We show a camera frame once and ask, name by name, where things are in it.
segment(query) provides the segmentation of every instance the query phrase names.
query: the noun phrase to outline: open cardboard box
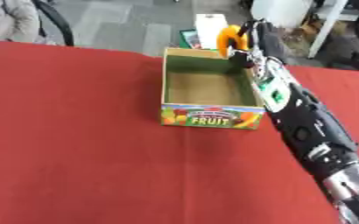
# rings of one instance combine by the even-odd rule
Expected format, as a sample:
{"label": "open cardboard box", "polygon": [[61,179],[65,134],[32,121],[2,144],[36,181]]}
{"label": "open cardboard box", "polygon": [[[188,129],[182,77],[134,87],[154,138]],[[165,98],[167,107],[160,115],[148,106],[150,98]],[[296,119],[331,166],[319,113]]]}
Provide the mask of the open cardboard box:
{"label": "open cardboard box", "polygon": [[163,74],[163,124],[258,127],[264,107],[251,87],[251,76],[217,52],[168,48]]}

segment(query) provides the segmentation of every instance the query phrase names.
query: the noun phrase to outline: printed fruit label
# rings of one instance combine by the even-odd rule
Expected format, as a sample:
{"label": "printed fruit label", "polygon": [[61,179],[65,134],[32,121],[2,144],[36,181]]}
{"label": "printed fruit label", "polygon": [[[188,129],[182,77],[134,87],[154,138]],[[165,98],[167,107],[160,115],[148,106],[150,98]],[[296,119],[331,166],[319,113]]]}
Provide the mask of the printed fruit label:
{"label": "printed fruit label", "polygon": [[263,109],[162,106],[162,123],[216,128],[256,129]]}

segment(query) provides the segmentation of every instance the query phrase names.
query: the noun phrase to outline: table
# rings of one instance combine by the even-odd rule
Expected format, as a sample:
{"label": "table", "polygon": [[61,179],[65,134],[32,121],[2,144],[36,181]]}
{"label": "table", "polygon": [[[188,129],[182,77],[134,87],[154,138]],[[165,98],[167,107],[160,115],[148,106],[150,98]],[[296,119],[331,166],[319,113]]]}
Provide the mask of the table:
{"label": "table", "polygon": [[[0,43],[0,223],[337,223],[268,118],[256,131],[161,126],[161,67]],[[359,141],[359,72],[290,70]]]}

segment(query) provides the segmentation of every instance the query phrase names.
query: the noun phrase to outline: orange object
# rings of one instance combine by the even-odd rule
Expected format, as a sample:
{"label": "orange object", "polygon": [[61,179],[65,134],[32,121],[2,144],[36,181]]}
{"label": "orange object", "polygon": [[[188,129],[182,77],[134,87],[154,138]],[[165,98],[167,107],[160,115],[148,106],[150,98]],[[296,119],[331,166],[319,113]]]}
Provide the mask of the orange object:
{"label": "orange object", "polygon": [[174,118],[163,118],[164,124],[174,124],[175,119]]}
{"label": "orange object", "polygon": [[243,119],[243,122],[236,124],[234,128],[241,129],[243,127],[247,127],[250,124],[254,123],[258,119],[258,117],[260,117],[260,115],[257,113],[242,113],[241,119]]}
{"label": "orange object", "polygon": [[187,116],[186,115],[178,115],[175,120],[177,122],[183,122],[183,121],[186,121],[187,120]]}
{"label": "orange object", "polygon": [[248,36],[244,34],[242,37],[238,36],[238,32],[241,30],[239,25],[233,24],[227,28],[224,28],[221,33],[219,33],[217,39],[217,47],[219,54],[223,57],[227,57],[227,49],[229,47],[229,40],[233,39],[236,42],[236,48],[242,50],[248,50]]}
{"label": "orange object", "polygon": [[248,121],[254,115],[253,112],[243,112],[241,114],[241,119],[244,121]]}

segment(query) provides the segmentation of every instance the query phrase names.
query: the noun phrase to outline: white container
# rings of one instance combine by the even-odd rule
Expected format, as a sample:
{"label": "white container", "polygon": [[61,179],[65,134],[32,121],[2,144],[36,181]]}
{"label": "white container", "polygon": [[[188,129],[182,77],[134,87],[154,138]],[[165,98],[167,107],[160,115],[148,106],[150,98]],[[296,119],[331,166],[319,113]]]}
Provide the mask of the white container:
{"label": "white container", "polygon": [[313,0],[255,0],[254,18],[265,18],[277,27],[296,28],[304,20]]}

